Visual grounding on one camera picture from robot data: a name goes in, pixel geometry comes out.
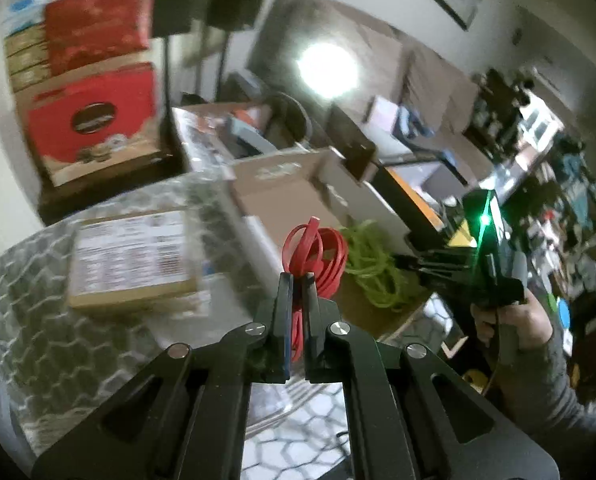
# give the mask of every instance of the gray sleeve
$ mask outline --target gray sleeve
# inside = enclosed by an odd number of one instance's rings
[[[519,352],[513,367],[498,366],[497,383],[514,422],[556,460],[562,478],[580,478],[596,462],[596,413],[570,387],[559,328],[543,348]]]

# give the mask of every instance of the person's arm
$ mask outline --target person's arm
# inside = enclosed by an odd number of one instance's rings
[[[495,312],[474,306],[472,314],[478,338],[488,346]],[[498,318],[517,328],[520,343],[514,365],[498,365],[495,378],[514,422],[556,460],[563,478],[579,478],[596,461],[596,414],[569,385],[561,331],[529,291],[526,304],[503,307]]]

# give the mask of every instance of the metal screw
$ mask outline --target metal screw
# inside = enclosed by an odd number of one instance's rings
[[[187,357],[189,353],[189,347],[184,343],[176,343],[175,345],[171,345],[167,350],[167,354],[172,359],[182,359],[183,357]]]
[[[245,327],[245,332],[247,332],[249,335],[260,335],[265,331],[265,328],[266,327],[262,323],[257,323],[254,321]]]
[[[335,323],[331,324],[329,330],[331,330],[331,332],[333,332],[335,335],[347,335],[349,332],[351,332],[351,327],[344,321],[336,321]]]
[[[413,343],[407,347],[407,353],[413,359],[422,359],[427,355],[427,348],[418,343]]]

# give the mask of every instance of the yellow object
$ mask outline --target yellow object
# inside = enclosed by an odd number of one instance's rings
[[[345,272],[355,282],[373,306],[398,308],[420,291],[414,272],[398,269],[382,244],[382,236],[374,221],[340,230],[347,241],[349,254]]]
[[[467,370],[462,378],[479,394],[482,394],[482,390],[484,390],[489,380],[480,370],[473,369]]]
[[[466,220],[463,220],[460,227],[449,240],[449,247],[477,247],[476,239],[471,236]]]

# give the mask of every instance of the cable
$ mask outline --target cable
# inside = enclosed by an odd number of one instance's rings
[[[347,464],[347,474],[348,474],[348,478],[353,478],[353,467],[351,466],[351,455],[347,453],[347,450],[345,449],[345,444],[340,440],[341,437],[343,436],[347,436],[350,438],[349,432],[348,431],[338,431],[335,434],[335,443],[338,451],[340,451],[344,456],[344,460],[346,460],[346,464]]]
[[[280,98],[282,100],[283,104],[285,105],[283,107],[283,123],[284,124],[286,124],[286,118],[287,118],[287,106],[286,106],[287,102],[294,104],[295,107],[298,109],[298,111],[302,115],[302,118],[304,119],[304,132],[303,132],[302,139],[300,139],[300,142],[309,144],[311,142],[311,137],[313,136],[313,123],[311,122],[311,118],[309,117],[309,114],[305,110],[304,106],[302,106],[302,104],[297,99],[291,97],[289,94],[286,94],[284,92],[279,92],[279,91],[273,92],[273,93],[265,96],[265,98],[262,101],[262,104],[270,105],[270,102],[273,101],[273,99],[277,99],[277,98]],[[267,138],[267,129],[271,125],[271,122],[274,117],[275,117],[275,110],[273,109],[273,106],[271,106],[271,117],[269,118],[269,120],[267,122],[267,128],[265,128],[265,130],[262,133],[262,137],[264,139]]]
[[[407,278],[409,273],[405,275],[398,269],[391,254],[385,251],[374,221],[344,228],[342,234],[349,248],[345,272],[354,277],[373,306],[394,308],[406,301],[407,292],[418,292],[418,287]]]
[[[330,227],[319,227],[320,220],[315,216],[308,224],[295,227],[286,237],[282,260],[284,272],[301,278],[313,272],[316,279],[318,297],[328,300],[340,286],[340,278],[347,264],[348,247],[343,236]],[[304,230],[298,244],[289,256],[290,244],[299,231]],[[332,251],[330,260],[323,258],[325,252]],[[302,304],[296,302],[291,314],[291,362],[302,356]]]

